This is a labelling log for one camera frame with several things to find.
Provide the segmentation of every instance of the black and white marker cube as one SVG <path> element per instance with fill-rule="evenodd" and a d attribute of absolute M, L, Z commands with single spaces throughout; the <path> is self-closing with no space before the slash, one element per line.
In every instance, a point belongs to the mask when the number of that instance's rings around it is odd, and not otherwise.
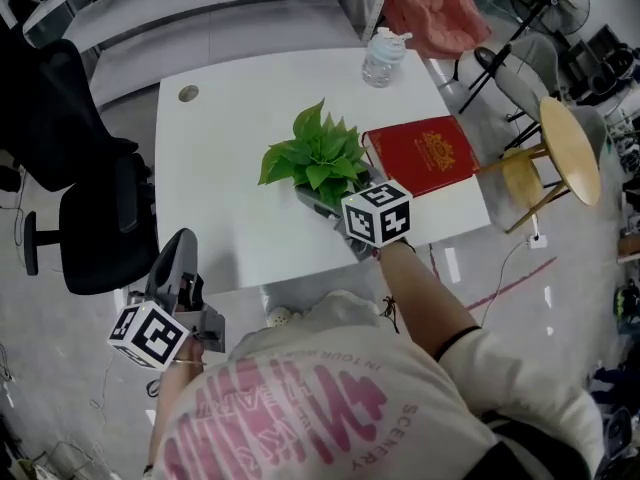
<path fill-rule="evenodd" d="M 124 308 L 107 343 L 144 368 L 166 370 L 189 331 L 155 302 Z"/>
<path fill-rule="evenodd" d="M 411 227 L 413 195 L 395 180 L 347 196 L 342 200 L 347 234 L 382 247 L 406 235 Z"/>

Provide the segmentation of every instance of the water bottle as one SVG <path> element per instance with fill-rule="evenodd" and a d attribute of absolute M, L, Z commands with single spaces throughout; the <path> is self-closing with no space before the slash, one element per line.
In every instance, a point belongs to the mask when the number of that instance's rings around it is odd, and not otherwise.
<path fill-rule="evenodd" d="M 411 39 L 410 32 L 395 35 L 386 27 L 379 27 L 378 33 L 367 45 L 367 56 L 362 64 L 362 78 L 374 87 L 386 87 L 407 53 L 404 42 Z"/>

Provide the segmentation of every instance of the white table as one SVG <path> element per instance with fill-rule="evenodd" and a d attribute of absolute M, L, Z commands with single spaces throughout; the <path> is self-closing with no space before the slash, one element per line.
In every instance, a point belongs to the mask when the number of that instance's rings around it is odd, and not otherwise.
<path fill-rule="evenodd" d="M 362 132 L 449 112 L 418 54 L 385 89 L 360 76 L 364 49 L 312 50 L 217 64 L 162 81 L 156 123 L 160 246 L 179 229 L 198 237 L 205 293 L 356 263 L 332 223 L 297 199 L 292 180 L 258 186 L 269 144 L 293 137 L 298 113 L 324 113 Z M 198 96 L 178 100 L 187 85 Z M 474 177 L 415 200 L 409 241 L 436 242 L 489 224 Z"/>

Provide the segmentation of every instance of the gold emblem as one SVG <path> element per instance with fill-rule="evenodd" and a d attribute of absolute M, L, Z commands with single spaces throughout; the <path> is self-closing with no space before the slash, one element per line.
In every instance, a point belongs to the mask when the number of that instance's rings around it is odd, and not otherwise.
<path fill-rule="evenodd" d="M 453 146 L 440 133 L 423 133 L 431 158 L 436 162 L 441 171 L 446 171 L 456 163 L 453 157 Z"/>

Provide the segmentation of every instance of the pink graphic print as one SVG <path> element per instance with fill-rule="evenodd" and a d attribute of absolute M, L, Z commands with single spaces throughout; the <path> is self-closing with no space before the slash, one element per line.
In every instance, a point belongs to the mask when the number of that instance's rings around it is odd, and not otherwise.
<path fill-rule="evenodd" d="M 177 435 L 165 444 L 170 478 L 261 479 L 265 468 L 301 464 L 310 453 L 332 464 L 336 453 L 352 450 L 349 428 L 365 443 L 376 439 L 375 422 L 382 420 L 387 397 L 369 377 L 356 379 L 346 371 L 336 376 L 318 364 L 306 379 L 292 361 L 273 359 L 268 366 L 270 384 L 253 359 L 207 377 L 207 390 L 196 390 L 195 417 L 180 416 Z M 320 389 L 312 392 L 307 381 Z M 356 407 L 367 421 L 358 419 Z"/>

